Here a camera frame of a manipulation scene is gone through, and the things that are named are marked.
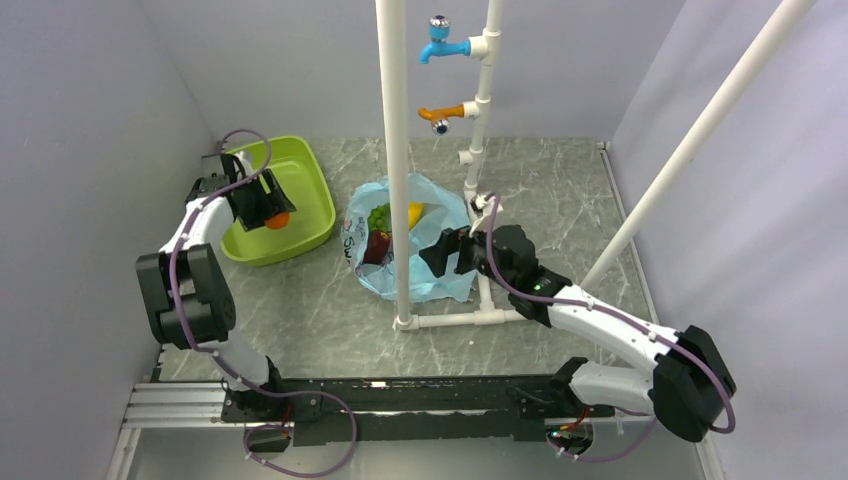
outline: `blue faucet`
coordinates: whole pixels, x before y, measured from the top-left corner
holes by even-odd
[[[430,63],[430,57],[446,57],[448,55],[471,55],[471,40],[467,38],[460,43],[447,43],[450,34],[450,22],[443,15],[430,19],[430,43],[421,50],[418,61]]]

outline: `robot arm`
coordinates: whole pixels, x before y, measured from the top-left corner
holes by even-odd
[[[472,208],[478,200],[472,201]],[[481,205],[475,211],[482,213]],[[487,241],[491,241],[491,258]],[[456,252],[457,274],[476,270],[505,281],[510,286],[510,303],[524,317],[588,338],[634,367],[602,366],[572,358],[551,379],[560,404],[572,408],[609,405],[650,413],[672,433],[698,442],[724,409],[722,395],[704,368],[718,379],[727,398],[736,392],[736,384],[706,332],[694,326],[679,332],[655,325],[593,298],[568,278],[539,264],[535,245],[520,226],[501,226],[491,234],[476,231],[476,225],[448,229],[435,245],[419,254],[438,277],[445,273],[448,256]],[[697,358],[693,361],[680,350]]]
[[[216,352],[242,378],[263,385],[267,390],[279,391],[279,382],[276,381],[279,373],[274,365],[256,352],[235,328],[235,303],[212,245],[221,241],[237,219],[247,231],[263,226],[279,227],[287,223],[288,215],[296,208],[268,171],[207,201],[213,193],[236,183],[239,175],[245,178],[251,171],[243,156],[221,154],[217,157],[223,174],[215,172],[197,179],[186,199],[186,214],[173,237],[158,252],[143,255],[136,261],[136,274],[148,320],[159,343],[173,344],[180,349],[190,348],[179,321],[168,277],[169,257],[178,239],[182,238],[177,253],[177,278],[183,309],[195,341],[204,349]],[[186,231],[189,217],[196,210],[199,213]],[[235,396],[235,401],[249,403],[257,410],[279,406],[280,402],[271,402],[250,392],[227,372],[222,371],[222,374],[232,391],[241,392],[241,396]]]

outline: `white wall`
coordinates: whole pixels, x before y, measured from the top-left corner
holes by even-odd
[[[689,0],[613,139],[632,208],[777,0]],[[739,385],[730,479],[848,472],[848,5],[820,0],[637,236],[660,319]]]
[[[373,0],[140,0],[212,130],[383,136]],[[611,138],[683,0],[507,1],[487,134]],[[418,64],[427,21],[479,35],[486,0],[409,0],[410,135],[415,111],[472,100],[479,62]],[[467,121],[451,135],[470,135]]]
[[[211,136],[135,0],[4,1],[0,119],[0,478],[103,478]]]

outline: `faucet handle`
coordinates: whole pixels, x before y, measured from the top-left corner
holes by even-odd
[[[444,135],[448,133],[448,130],[450,130],[450,121],[447,118],[440,118],[436,121],[430,122],[430,127],[436,135]]]
[[[450,20],[444,15],[436,15],[430,19],[430,40],[444,42],[450,34]]]

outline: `black linear rail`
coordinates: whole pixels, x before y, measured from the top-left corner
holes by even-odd
[[[544,441],[545,418],[575,418],[581,413],[553,403],[550,379],[549,375],[333,378],[285,379],[283,384],[286,391],[322,390],[343,399],[357,412],[363,441],[510,436]],[[295,445],[349,440],[349,420],[334,402],[316,395],[294,397],[292,403]],[[427,413],[433,411],[457,413]],[[596,407],[589,415],[613,414],[611,407]],[[280,421],[233,406],[225,406],[221,418],[233,423]]]

